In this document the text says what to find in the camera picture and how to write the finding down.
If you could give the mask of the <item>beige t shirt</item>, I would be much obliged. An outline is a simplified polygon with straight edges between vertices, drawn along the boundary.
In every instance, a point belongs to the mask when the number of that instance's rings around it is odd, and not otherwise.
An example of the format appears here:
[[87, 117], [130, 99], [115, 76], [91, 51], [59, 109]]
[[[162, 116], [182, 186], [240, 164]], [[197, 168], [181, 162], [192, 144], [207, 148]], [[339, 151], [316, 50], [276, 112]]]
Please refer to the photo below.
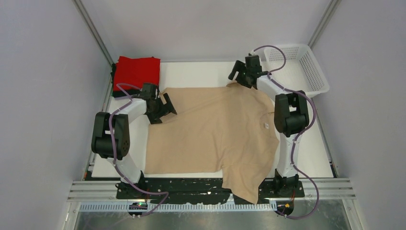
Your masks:
[[222, 187], [257, 203], [279, 145], [270, 97], [232, 82], [166, 88], [176, 114], [148, 128], [146, 174], [214, 173]]

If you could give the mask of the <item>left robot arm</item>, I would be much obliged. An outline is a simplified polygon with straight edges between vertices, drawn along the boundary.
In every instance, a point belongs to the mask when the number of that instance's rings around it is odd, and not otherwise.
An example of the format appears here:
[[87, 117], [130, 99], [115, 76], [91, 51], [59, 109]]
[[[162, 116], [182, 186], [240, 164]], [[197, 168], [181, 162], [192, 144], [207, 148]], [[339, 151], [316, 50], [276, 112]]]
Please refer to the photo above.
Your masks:
[[134, 95], [127, 92], [126, 83], [116, 85], [128, 102], [113, 112], [98, 112], [95, 116], [91, 150], [101, 158], [107, 159], [120, 175], [123, 183], [129, 184], [128, 192], [135, 198], [142, 198], [147, 186], [140, 179], [144, 176], [130, 156], [129, 125], [138, 117], [145, 115], [150, 124], [161, 124], [161, 118], [170, 113], [176, 114], [169, 95], [160, 93], [157, 85], [144, 83]]

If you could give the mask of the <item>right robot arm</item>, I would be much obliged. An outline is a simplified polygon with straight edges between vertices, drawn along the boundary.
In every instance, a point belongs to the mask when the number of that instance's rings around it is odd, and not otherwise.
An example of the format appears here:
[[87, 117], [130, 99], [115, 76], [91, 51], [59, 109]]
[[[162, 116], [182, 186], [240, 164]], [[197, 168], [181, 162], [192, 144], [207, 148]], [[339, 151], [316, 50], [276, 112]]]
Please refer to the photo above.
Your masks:
[[310, 123], [305, 93], [293, 92], [277, 83], [270, 73], [263, 71], [258, 55], [246, 56], [244, 62], [237, 60], [228, 78], [262, 91], [273, 99], [274, 125], [280, 134], [280, 157], [272, 187], [278, 196], [287, 196], [299, 185], [295, 165], [298, 145]]

